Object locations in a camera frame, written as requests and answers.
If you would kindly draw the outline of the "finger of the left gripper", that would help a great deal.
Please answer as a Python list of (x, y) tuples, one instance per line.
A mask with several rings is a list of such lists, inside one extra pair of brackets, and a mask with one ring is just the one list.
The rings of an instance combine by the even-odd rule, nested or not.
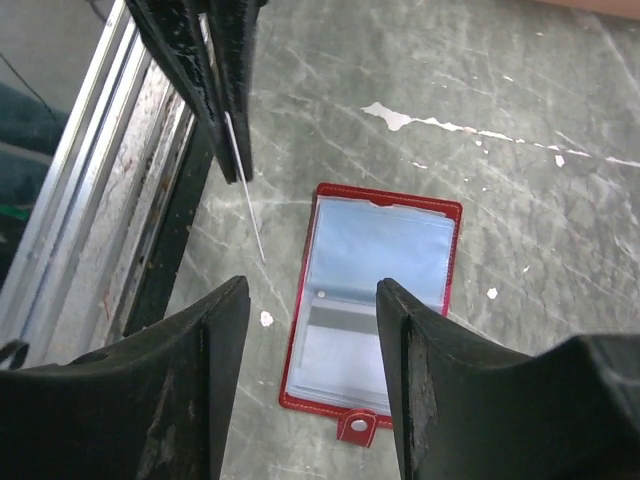
[(235, 161), (215, 98), (213, 72), (195, 3), (132, 0), (126, 5), (152, 58), (208, 129), (225, 180), (234, 183)]
[(216, 113), (221, 152), (218, 163), (228, 181), (251, 181), (253, 158), (249, 128), (249, 93), (253, 78), (257, 0), (210, 0), (204, 3), (215, 55)]

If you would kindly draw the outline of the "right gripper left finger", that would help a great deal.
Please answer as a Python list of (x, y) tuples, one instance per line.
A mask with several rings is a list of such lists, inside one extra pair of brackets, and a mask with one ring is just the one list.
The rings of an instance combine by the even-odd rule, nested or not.
[(5, 479), (216, 479), (250, 316), (247, 280), (66, 365), (1, 374)]

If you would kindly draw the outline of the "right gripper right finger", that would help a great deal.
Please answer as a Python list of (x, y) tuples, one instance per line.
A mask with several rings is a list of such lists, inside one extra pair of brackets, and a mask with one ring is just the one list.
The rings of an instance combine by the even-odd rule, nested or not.
[(635, 479), (639, 338), (582, 334), (537, 356), (430, 309), (393, 279), (376, 315), (405, 479)]

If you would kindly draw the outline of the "red leather card holder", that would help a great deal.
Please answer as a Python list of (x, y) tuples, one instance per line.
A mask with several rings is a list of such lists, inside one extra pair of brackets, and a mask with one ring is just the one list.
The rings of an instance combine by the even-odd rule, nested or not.
[(386, 410), (333, 405), (290, 391), (296, 354), (316, 298), (371, 304), (393, 278), (422, 303), (447, 314), (463, 206), (453, 200), (323, 182), (317, 185), (281, 380), (282, 407), (333, 418), (338, 440), (369, 447), (391, 428)]

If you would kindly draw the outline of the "white magnetic stripe card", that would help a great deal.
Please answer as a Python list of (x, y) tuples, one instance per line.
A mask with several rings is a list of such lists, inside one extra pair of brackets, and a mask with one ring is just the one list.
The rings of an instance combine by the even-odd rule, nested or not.
[(316, 298), (305, 321), (290, 391), (333, 405), (386, 410), (375, 307)]

